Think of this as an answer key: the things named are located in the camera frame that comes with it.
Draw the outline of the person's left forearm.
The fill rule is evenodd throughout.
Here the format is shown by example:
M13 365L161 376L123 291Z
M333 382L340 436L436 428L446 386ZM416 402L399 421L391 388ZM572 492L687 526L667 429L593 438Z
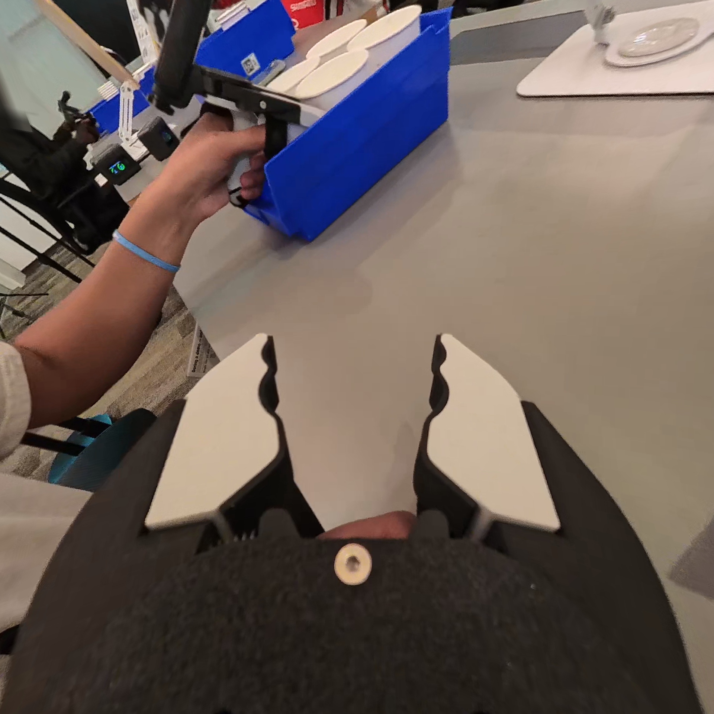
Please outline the person's left forearm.
M126 375L173 282L112 241L89 276L14 341L29 383L30 428L78 417Z

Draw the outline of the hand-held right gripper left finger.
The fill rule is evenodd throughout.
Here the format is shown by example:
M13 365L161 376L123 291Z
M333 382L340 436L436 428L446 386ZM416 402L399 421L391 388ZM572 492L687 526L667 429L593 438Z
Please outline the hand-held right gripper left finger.
M305 498L277 415L277 361L256 334L189 392L145 518L150 532L210 525L222 543L257 536L282 509L305 536Z

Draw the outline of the green-banded white paper cup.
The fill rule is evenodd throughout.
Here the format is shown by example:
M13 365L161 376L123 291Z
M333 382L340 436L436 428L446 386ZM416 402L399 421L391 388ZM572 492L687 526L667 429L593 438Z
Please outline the green-banded white paper cup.
M409 5L386 14L360 31L347 44L346 51L364 50L368 64L377 70L396 57L421 33L421 7Z
M298 85L313 73L320 63L319 57L306 58L273 79L266 85L266 89L270 92L294 96Z
M306 59L317 58L324 62L344 53L349 42L367 26L366 19L357 19L330 32L308 50Z
M296 87L296 99L329 111L355 91L370 76L369 52L355 49L317 67Z

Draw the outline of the person's left hand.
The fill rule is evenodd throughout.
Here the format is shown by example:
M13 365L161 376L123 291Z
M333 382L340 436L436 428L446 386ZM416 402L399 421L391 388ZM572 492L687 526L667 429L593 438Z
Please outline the person's left hand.
M257 199L265 181L266 128L234 130L231 114L207 112L183 138L160 176L141 193L119 232L180 265L193 232L231 198Z

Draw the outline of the black display device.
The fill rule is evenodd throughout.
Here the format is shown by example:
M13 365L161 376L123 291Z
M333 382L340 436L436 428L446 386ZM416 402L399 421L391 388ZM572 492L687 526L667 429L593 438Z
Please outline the black display device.
M169 159L180 144L180 138L160 116L149 120L139 130L138 140L159 162Z
M113 186L122 186L140 172L141 165L121 144L114 144L94 157L94 168Z

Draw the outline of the wooden display board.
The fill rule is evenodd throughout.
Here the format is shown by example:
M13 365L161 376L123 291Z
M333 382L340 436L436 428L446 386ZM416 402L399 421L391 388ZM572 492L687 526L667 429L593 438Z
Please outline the wooden display board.
M51 22L70 42L81 49L88 57L104 71L114 77L120 85L128 84L135 91L139 90L139 82L124 65L113 58L101 45L91 38L66 12L53 1L34 1L40 12Z

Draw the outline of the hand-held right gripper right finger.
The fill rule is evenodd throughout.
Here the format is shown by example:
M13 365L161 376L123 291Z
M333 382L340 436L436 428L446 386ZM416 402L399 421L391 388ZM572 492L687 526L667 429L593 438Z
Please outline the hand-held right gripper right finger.
M484 541L497 524L556 534L560 518L515 389L451 334L436 336L431 374L414 466L418 514L438 513L457 540Z

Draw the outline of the blue plastic bin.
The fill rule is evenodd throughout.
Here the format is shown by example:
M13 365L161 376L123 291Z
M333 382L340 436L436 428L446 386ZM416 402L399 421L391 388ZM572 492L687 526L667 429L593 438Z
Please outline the blue plastic bin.
M149 107L148 97L154 87L154 67L148 67L140 77L139 90L134 92L133 116L144 112ZM90 114L96 120L100 134L112 134L119 128L120 98L115 96L110 100L101 100L90 109Z
M255 81L295 51L296 30L281 1L238 1L209 12L210 34L201 40L195 62Z
M268 161L244 212L312 241L448 120L450 7L419 16L394 58Z

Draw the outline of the large black monitor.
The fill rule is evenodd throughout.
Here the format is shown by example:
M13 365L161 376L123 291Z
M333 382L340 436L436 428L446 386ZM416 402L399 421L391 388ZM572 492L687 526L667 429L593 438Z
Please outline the large black monitor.
M126 61L140 50L126 1L55 1L96 43Z

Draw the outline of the blue wristband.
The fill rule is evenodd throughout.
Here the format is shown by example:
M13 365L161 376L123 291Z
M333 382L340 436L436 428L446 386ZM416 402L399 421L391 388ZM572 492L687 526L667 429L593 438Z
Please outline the blue wristband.
M179 270L181 268L180 265L175 265L173 263L169 263L169 262L147 252L142 247L136 245L135 243L133 243L130 240L128 240L127 238L125 238L119 232L119 230L115 230L113 232L112 239L113 239L114 243L116 243L117 245L120 245L122 248L126 249L130 254L136 256L143 262L148 263L162 271L165 271L172 275L175 275L177 272L179 272Z

